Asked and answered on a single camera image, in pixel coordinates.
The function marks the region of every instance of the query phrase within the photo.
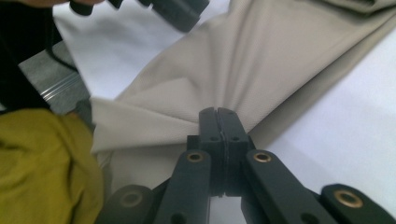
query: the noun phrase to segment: yellow garment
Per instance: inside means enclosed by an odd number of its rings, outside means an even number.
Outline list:
[[[93,223],[104,196],[91,146],[79,119],[41,109],[0,116],[0,223]]]

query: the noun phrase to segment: beige fabric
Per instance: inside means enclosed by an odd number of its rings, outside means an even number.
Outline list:
[[[394,14],[366,17],[318,1],[232,1],[228,14],[153,60],[116,102],[92,100],[93,152],[184,143],[209,106],[236,111],[249,131]]]
[[[323,0],[339,7],[351,9],[359,13],[373,13],[380,9],[393,7],[395,0]]]

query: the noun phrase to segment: yellow fabric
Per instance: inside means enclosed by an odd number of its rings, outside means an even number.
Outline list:
[[[93,223],[103,205],[92,135],[41,109],[0,116],[0,223]]]

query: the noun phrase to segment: mustard yellow cloth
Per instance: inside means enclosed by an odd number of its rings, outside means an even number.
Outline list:
[[[0,116],[0,223],[93,223],[103,205],[92,134],[41,109]]]

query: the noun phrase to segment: wire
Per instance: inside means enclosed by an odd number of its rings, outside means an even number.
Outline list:
[[[49,8],[46,12],[46,18],[45,18],[45,29],[46,29],[46,52],[48,55],[57,63],[67,67],[68,69],[71,69],[75,72],[78,72],[77,68],[62,60],[59,58],[54,52],[53,52],[53,33],[54,33],[54,22],[53,22],[53,14],[52,14],[52,8]]]

